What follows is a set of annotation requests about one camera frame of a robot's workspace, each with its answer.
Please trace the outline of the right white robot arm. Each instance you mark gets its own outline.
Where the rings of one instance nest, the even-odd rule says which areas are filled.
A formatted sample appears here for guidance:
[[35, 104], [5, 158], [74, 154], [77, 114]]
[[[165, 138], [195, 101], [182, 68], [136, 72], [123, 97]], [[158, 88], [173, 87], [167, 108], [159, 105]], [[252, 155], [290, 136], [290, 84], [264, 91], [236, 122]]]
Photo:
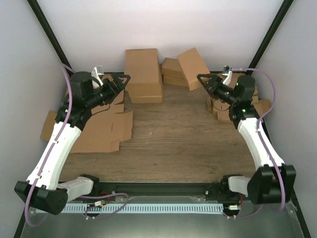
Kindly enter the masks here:
[[262, 118], [252, 104], [255, 79], [239, 76], [234, 88], [215, 74], [199, 74], [197, 79], [212, 98], [229, 105], [230, 120], [245, 140], [256, 168], [251, 178], [229, 176], [220, 187], [221, 196], [230, 200], [240, 193], [253, 204], [279, 203], [283, 207], [293, 192], [296, 170], [284, 163], [263, 130]]

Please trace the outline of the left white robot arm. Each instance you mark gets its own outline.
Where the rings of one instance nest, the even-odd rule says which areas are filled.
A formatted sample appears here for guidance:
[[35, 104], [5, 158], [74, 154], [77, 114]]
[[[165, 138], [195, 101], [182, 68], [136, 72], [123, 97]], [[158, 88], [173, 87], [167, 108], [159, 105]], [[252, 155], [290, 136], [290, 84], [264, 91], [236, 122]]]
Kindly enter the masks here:
[[131, 77], [113, 73], [93, 87], [96, 76], [86, 71], [66, 78], [68, 101], [59, 108], [53, 132], [38, 164], [26, 181], [18, 181], [14, 191], [30, 207], [58, 215], [69, 201], [81, 196], [90, 200], [100, 197], [99, 179], [81, 175], [77, 179], [59, 183], [61, 170], [76, 140], [92, 117], [92, 109], [110, 105], [125, 89]]

